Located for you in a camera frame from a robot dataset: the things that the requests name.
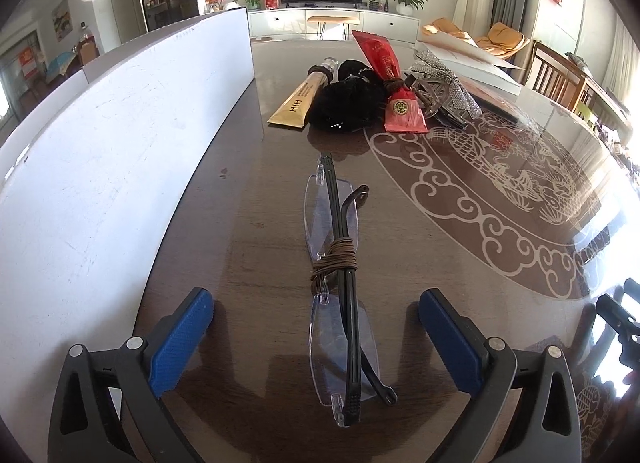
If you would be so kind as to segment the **bagged dark clothing package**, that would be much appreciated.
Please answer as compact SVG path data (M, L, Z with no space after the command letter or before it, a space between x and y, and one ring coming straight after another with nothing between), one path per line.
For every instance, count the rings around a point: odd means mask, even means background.
M484 112L498 116L519 130L530 131L535 136L540 134L538 124L523 110L512 102L506 101L498 94L487 91L480 86L468 88L470 96Z

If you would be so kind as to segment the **flat white box with lid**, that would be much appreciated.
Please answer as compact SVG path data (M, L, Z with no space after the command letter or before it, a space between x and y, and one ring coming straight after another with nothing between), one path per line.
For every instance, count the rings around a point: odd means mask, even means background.
M449 70L490 87L517 96L522 86L502 67L510 65L483 49L443 32L422 35L414 44L416 50L430 49Z

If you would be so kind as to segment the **gold cosmetic tube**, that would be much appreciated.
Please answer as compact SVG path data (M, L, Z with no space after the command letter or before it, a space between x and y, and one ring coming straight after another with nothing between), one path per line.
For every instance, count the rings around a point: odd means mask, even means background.
M308 70L303 82L271 115L267 123L278 127L303 129L314 98L324 87L333 82L337 67L337 60L330 56L321 63L314 64Z

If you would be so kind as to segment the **clear glass hair clip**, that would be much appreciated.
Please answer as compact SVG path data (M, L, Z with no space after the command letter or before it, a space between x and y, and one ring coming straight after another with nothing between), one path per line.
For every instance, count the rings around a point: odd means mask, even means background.
M419 100L426 119L431 118L440 126L460 130L468 125L468 120L454 107L454 100L444 82L407 74L404 78L404 86Z

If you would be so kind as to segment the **black velvet pouch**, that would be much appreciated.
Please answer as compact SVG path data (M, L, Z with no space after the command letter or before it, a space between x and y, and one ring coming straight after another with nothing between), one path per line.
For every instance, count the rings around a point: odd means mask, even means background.
M337 70L337 81L314 97L307 122L314 128L347 134L376 123L385 115L390 94L384 80L357 60L346 60Z

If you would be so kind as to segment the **rhinestone silver bow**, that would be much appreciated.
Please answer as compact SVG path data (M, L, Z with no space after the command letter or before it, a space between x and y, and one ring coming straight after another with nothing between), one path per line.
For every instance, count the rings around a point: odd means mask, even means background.
M423 42L413 45L409 73L425 90L432 90L436 101L454 116L471 120L482 115L482 109L460 78Z

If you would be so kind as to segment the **wooden dining chair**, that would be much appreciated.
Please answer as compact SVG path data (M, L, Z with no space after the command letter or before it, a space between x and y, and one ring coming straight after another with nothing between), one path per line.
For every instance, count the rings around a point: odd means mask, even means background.
M574 112L586 88L586 75L566 56L534 40L522 84Z

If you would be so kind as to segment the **white tv cabinet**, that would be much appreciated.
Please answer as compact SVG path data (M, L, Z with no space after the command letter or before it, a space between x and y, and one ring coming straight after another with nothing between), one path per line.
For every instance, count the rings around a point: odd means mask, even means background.
M354 30L412 44L421 21L411 16L357 9L286 8L248 14L250 37L255 40L311 39L346 41Z

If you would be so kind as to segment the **rimless eyeglasses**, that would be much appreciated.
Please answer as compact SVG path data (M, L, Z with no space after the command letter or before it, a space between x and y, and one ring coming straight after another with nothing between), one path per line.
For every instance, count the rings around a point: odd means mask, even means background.
M397 401L380 376L378 347L367 309L357 295L359 207L369 187L337 176L334 160L320 155L306 182L304 230L311 261L308 358L318 400L334 422L349 428L360 422L363 402Z

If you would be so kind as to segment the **red snack packet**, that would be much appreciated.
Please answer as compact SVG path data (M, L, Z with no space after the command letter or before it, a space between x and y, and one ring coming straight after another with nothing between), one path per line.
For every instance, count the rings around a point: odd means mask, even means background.
M386 37L355 30L352 33L370 67L386 90L384 128L387 132L426 134L428 128L418 98L402 78L399 61Z

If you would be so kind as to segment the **large white open box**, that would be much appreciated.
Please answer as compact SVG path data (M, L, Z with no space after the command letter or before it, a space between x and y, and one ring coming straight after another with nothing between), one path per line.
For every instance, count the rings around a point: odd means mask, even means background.
M42 102L1 149L1 416L47 457L68 348L126 341L195 169L253 82L247 13L146 34Z

